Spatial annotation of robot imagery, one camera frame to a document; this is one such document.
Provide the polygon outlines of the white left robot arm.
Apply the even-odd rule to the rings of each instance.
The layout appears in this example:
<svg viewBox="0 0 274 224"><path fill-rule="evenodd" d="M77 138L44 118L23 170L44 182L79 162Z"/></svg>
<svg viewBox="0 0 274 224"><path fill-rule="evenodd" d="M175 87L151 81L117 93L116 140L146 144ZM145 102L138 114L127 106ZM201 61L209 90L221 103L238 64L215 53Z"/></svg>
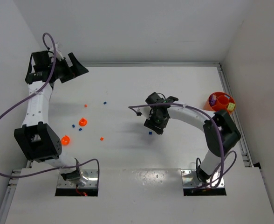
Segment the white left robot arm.
<svg viewBox="0 0 274 224"><path fill-rule="evenodd" d="M44 162L58 168L64 180L75 183L82 177L79 162L62 151L60 138L48 124L48 110L55 81L70 81L88 73L88 69L73 53L68 54L72 66L68 66L59 53L55 54L56 59L50 53L53 50L31 54L25 78L31 98L25 119L21 127L14 130L14 137L29 161Z"/></svg>

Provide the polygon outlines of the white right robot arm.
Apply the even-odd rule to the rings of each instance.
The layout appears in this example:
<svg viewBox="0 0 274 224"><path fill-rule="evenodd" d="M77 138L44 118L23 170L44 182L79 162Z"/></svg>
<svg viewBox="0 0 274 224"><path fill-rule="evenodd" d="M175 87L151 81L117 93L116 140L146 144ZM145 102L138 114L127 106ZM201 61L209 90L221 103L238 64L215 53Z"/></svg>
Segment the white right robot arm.
<svg viewBox="0 0 274 224"><path fill-rule="evenodd" d="M147 106L140 107L138 115L145 116L144 126L161 135L169 119L183 121L204 133L208 151L196 168L197 179L206 182L215 170L223 171L225 156L241 139L241 134L225 110L208 113L188 106L178 98L161 98L154 92L145 100Z"/></svg>

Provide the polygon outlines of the purple lego brick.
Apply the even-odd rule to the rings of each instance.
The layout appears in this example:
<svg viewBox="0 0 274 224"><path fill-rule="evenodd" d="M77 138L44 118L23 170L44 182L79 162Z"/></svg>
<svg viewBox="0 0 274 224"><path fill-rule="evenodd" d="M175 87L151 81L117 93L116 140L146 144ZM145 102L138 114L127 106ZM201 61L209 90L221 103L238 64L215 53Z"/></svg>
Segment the purple lego brick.
<svg viewBox="0 0 274 224"><path fill-rule="evenodd" d="M210 95L209 104L211 107L216 104L216 101L217 101L217 96L215 94Z"/></svg>

